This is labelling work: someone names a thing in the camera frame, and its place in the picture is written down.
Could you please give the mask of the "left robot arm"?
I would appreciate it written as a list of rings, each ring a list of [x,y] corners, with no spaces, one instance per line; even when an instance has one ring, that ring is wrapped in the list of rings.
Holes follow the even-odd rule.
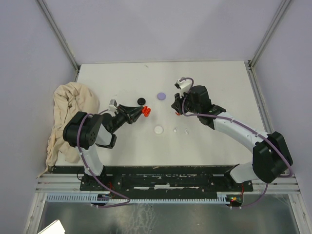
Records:
[[[143,110],[142,106],[119,105],[114,116],[110,113],[77,112],[64,127],[64,141],[78,151],[85,174],[93,176],[91,185],[97,190],[105,189],[108,184],[108,178],[102,175],[104,165],[99,159],[97,147],[112,149],[117,140],[115,132],[125,123],[135,123]]]

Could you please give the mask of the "orange earbud charging case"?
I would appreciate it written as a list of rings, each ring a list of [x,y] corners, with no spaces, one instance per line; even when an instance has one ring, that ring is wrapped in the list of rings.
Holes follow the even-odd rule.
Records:
[[[144,108],[142,109],[142,113],[144,114],[145,117],[148,117],[150,112],[151,108],[149,108],[148,106],[144,106]]]

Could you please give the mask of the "purple earbud charging case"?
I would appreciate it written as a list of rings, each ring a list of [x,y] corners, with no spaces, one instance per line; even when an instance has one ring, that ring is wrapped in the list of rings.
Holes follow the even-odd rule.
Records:
[[[157,99],[158,100],[165,100],[166,99],[166,94],[163,92],[160,92],[157,94]]]

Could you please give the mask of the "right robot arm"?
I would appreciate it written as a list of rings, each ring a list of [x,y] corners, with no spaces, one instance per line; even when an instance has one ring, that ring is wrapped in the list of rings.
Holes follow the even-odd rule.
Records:
[[[241,183],[259,179],[273,182],[291,170],[293,159],[283,135],[253,129],[236,120],[226,109],[212,104],[205,86],[187,81],[175,84],[178,92],[171,107],[178,115],[195,116],[201,124],[228,135],[252,153],[251,162],[237,164],[226,172],[224,186],[234,191]]]

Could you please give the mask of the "white earbud charging case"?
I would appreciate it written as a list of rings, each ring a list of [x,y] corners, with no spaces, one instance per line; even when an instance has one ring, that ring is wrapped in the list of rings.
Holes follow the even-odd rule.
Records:
[[[154,128],[154,133],[157,134],[157,135],[160,135],[164,132],[164,129],[162,126],[158,125]]]

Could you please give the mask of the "black earbud charging case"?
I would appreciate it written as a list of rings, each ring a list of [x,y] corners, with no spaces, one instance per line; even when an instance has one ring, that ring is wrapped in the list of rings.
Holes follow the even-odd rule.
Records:
[[[138,98],[137,99],[137,104],[140,105],[140,106],[144,106],[146,104],[146,99],[145,98]]]

